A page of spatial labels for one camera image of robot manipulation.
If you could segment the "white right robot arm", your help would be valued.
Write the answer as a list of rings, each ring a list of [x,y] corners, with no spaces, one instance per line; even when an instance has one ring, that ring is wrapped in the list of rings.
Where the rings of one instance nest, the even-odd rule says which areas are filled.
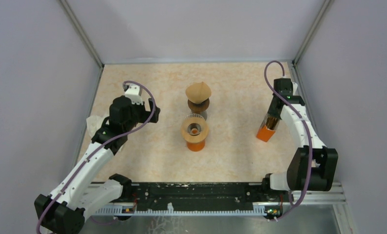
[[[315,132],[302,97],[296,95],[297,85],[289,78],[277,78],[273,84],[275,93],[257,137],[268,142],[282,121],[297,149],[285,172],[268,175],[261,188],[263,198],[274,201],[281,191],[302,191],[307,172],[309,191],[329,191],[338,161],[336,149],[327,147]]]

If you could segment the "orange glass flask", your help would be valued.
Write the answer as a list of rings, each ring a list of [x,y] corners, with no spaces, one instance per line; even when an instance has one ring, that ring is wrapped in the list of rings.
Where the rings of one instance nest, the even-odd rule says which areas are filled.
[[[205,142],[208,134],[208,126],[205,126],[205,130],[199,135],[191,136],[188,134],[187,138],[185,139],[188,149],[194,152],[201,151],[205,147]]]

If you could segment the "clear glass dripper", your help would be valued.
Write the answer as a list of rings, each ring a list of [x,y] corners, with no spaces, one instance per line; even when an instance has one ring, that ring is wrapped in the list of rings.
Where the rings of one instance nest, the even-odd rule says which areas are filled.
[[[182,130],[191,136],[201,134],[205,130],[205,119],[200,114],[190,114],[185,117]]]

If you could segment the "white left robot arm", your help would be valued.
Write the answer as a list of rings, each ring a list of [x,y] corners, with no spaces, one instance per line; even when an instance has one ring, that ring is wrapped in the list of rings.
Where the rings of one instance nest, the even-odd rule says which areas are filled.
[[[114,174],[101,187],[88,194],[85,190],[97,173],[124,146],[128,135],[147,123],[157,123],[160,108],[154,97],[148,99],[150,110],[140,95],[123,95],[113,100],[109,115],[96,131],[85,155],[68,176],[48,195],[39,195],[35,202],[38,216],[36,233],[42,228],[52,234],[78,234],[85,222],[109,202],[132,198],[132,181]]]

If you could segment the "coffee filter box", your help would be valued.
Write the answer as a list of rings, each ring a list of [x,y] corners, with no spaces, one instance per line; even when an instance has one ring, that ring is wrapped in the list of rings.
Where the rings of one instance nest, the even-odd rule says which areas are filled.
[[[279,118],[266,114],[257,131],[256,137],[261,141],[268,142],[275,134],[279,122]]]

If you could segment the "brown paper coffee filter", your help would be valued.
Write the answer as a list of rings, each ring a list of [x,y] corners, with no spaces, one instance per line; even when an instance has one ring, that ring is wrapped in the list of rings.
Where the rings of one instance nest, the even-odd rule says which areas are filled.
[[[201,104],[212,95],[212,91],[205,82],[197,82],[187,87],[185,94],[192,103]]]

